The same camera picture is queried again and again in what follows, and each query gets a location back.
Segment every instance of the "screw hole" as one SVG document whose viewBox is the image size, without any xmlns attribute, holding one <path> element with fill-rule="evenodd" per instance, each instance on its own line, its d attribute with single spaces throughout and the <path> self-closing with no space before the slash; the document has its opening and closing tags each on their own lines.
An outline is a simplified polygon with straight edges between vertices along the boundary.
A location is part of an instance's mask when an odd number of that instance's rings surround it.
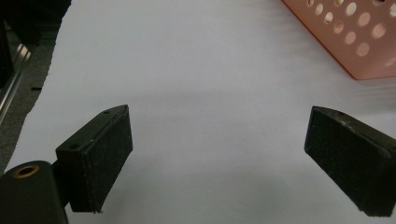
<svg viewBox="0 0 396 224">
<path fill-rule="evenodd" d="M 21 169 L 15 172 L 14 177 L 18 179 L 29 177 L 31 175 L 34 175 L 38 171 L 38 169 L 39 169 L 38 165 L 28 165 L 22 167 Z"/>
<path fill-rule="evenodd" d="M 77 148 L 79 148 L 79 144 L 75 143 L 75 144 L 71 145 L 69 148 L 70 149 L 77 149 Z"/>
</svg>

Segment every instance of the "plastic basket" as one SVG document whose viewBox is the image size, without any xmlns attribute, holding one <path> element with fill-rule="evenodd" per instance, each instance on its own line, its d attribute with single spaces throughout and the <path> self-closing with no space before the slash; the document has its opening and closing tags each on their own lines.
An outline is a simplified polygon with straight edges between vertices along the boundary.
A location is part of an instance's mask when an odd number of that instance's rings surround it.
<svg viewBox="0 0 396 224">
<path fill-rule="evenodd" d="M 283 1 L 354 78 L 396 77 L 396 1 Z"/>
</svg>

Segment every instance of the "white paper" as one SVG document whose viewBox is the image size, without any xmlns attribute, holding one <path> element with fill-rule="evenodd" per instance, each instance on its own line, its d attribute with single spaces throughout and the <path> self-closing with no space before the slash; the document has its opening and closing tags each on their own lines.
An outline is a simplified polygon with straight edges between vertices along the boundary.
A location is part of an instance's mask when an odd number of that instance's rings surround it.
<svg viewBox="0 0 396 224">
<path fill-rule="evenodd" d="M 8 169 L 56 161 L 129 105 L 134 151 L 104 213 L 70 223 L 394 223 L 304 153 L 312 105 L 396 136 L 396 79 L 350 77 L 281 1 L 73 0 Z"/>
</svg>

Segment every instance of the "white surface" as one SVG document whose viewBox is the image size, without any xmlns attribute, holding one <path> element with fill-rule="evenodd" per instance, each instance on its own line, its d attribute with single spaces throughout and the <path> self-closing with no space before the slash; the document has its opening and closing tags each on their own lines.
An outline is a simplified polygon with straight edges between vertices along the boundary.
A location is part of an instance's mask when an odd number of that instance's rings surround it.
<svg viewBox="0 0 396 224">
<path fill-rule="evenodd" d="M 74 0 L 8 169 L 128 104 L 134 152 L 70 223 L 394 223 L 304 153 L 312 105 L 396 136 L 396 79 L 352 79 L 280 1 Z"/>
</svg>

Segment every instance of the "orange basket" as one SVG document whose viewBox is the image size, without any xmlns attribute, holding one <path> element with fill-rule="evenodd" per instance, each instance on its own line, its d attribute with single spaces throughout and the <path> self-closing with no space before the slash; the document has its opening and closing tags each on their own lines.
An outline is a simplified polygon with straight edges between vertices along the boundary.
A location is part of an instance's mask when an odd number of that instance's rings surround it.
<svg viewBox="0 0 396 224">
<path fill-rule="evenodd" d="M 283 2 L 354 78 L 396 77 L 396 1 Z"/>
</svg>

